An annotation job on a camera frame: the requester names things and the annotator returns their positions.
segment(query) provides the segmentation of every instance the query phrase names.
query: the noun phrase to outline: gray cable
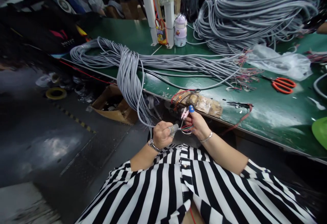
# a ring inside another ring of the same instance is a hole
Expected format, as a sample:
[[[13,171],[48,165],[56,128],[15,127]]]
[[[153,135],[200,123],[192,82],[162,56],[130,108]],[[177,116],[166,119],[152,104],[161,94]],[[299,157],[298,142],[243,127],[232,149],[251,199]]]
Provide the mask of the gray cable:
[[[193,23],[193,35],[220,54],[241,53],[261,43],[275,49],[276,42],[290,41],[301,31],[304,21],[318,14],[319,3],[320,0],[205,0]]]
[[[324,77],[326,77],[327,76],[327,73],[325,73],[324,75],[322,75],[321,77],[319,77],[319,78],[317,78],[317,80],[313,83],[313,88],[314,88],[314,90],[319,94],[319,95],[321,95],[323,98],[325,98],[325,99],[327,99],[327,96],[324,94],[324,93],[322,93],[321,91],[320,91],[320,89],[318,88],[318,86],[317,86],[317,84],[318,84],[318,82],[320,81],[320,80],[322,80]]]
[[[94,49],[100,49],[102,52],[99,55],[87,54],[88,51]],[[183,90],[196,88],[205,90],[217,87],[223,83],[229,87],[234,87],[231,83],[236,83],[246,88],[247,84],[240,81],[239,77],[242,77],[242,80],[244,80],[255,74],[255,71],[252,69],[248,70],[238,66],[237,62],[239,58],[244,57],[244,54],[228,54],[223,58],[221,58],[222,55],[200,54],[140,55],[129,50],[126,46],[101,37],[74,47],[70,51],[70,55],[73,63],[92,69],[118,67],[117,85],[126,102],[137,111],[140,121],[148,127],[154,127],[152,119],[155,118],[155,115],[148,108],[146,99],[142,95],[145,72]],[[205,57],[217,57],[220,59],[207,59]],[[152,70],[153,68],[164,71],[179,71],[185,75],[164,73]],[[141,69],[142,81],[137,76],[138,69]],[[201,87],[200,84],[195,84],[195,87],[183,87],[164,79],[162,76],[211,77],[217,80],[217,82],[208,87]]]

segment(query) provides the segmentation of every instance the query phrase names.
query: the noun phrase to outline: woman's left hand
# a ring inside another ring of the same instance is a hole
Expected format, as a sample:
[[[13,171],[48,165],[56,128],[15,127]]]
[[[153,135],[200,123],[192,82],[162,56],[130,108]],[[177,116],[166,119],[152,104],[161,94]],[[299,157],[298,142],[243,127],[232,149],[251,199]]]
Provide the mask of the woman's left hand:
[[[168,127],[173,126],[172,123],[160,121],[156,127],[153,129],[153,143],[159,148],[163,149],[164,147],[170,145],[173,141],[173,138],[170,137],[170,130]]]

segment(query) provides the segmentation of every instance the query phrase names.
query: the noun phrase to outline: woman's right hand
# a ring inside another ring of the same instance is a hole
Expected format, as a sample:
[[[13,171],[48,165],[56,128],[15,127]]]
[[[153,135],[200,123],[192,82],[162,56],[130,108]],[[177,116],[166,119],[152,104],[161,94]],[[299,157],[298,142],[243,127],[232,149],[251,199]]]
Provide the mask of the woman's right hand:
[[[203,141],[208,138],[208,136],[211,133],[211,130],[209,129],[207,123],[205,122],[204,118],[194,111],[194,108],[192,105],[189,106],[189,116],[185,120],[185,123],[187,125],[193,125],[195,128],[193,128],[192,132],[193,134],[200,140]]]

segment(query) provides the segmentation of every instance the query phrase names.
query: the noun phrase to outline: watch strap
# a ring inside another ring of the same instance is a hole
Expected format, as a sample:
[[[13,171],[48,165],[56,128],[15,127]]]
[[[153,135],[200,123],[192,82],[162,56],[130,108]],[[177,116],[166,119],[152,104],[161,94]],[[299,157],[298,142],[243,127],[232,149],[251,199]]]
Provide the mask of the watch strap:
[[[150,139],[147,143],[150,147],[152,147],[154,150],[156,150],[157,152],[160,152],[161,149],[157,148],[155,145],[154,145],[154,142],[153,142],[153,139]]]

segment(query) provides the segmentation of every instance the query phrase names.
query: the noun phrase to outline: bottle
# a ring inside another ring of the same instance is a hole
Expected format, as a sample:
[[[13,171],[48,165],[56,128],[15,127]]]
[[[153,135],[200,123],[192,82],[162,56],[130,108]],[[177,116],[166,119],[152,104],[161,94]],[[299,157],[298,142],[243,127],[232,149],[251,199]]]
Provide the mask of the bottle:
[[[175,20],[175,45],[183,47],[186,45],[187,20],[185,15],[179,14]]]

